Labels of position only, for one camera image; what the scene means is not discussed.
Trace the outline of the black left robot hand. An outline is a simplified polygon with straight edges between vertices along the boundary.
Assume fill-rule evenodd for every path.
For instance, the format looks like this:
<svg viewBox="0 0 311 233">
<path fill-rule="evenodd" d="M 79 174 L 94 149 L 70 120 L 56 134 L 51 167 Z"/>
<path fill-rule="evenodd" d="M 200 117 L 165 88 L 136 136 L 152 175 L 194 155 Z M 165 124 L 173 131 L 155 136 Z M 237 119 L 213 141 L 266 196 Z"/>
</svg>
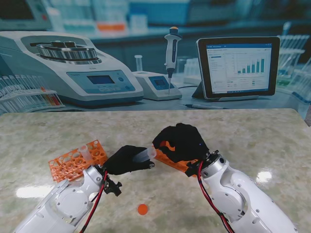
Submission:
<svg viewBox="0 0 311 233">
<path fill-rule="evenodd" d="M 127 172 L 151 169 L 155 164 L 150 159 L 143 162 L 134 161 L 134 157 L 145 150 L 147 150 L 145 147 L 123 146 L 107 159 L 104 168 L 111 175 L 122 175 Z"/>
</svg>

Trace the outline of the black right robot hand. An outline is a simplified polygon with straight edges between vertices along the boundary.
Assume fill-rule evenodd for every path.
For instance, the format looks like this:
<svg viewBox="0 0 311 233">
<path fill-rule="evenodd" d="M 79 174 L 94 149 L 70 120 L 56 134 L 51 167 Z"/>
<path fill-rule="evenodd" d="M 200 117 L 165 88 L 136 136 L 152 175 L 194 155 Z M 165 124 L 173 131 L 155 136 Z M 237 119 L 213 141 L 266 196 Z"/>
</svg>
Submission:
<svg viewBox="0 0 311 233">
<path fill-rule="evenodd" d="M 183 123 L 163 129 L 154 138 L 153 145 L 175 163 L 203 160 L 209 154 L 209 148 L 197 128 Z"/>
</svg>

